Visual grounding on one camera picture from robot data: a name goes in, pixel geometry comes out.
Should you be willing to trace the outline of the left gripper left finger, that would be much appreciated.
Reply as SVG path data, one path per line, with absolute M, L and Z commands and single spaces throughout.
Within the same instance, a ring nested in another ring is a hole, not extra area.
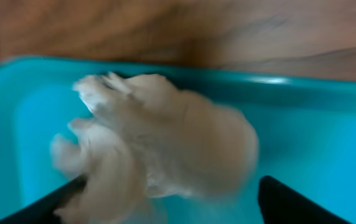
M 61 207 L 74 193 L 86 185 L 86 178 L 77 177 L 23 209 L 0 219 L 0 224 L 61 224 L 54 210 Z

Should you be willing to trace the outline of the white napkin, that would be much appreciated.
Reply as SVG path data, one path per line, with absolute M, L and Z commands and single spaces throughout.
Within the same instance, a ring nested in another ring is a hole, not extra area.
M 56 135 L 54 167 L 85 179 L 54 214 L 63 223 L 120 223 L 149 198 L 232 195 L 258 165 L 258 136 L 241 111 L 159 74 L 87 75 L 73 90 L 91 112 Z

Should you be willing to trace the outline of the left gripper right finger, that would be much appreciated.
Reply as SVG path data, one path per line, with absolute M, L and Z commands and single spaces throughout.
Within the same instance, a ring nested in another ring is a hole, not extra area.
M 258 205 L 265 224 L 349 224 L 269 175 L 260 179 Z

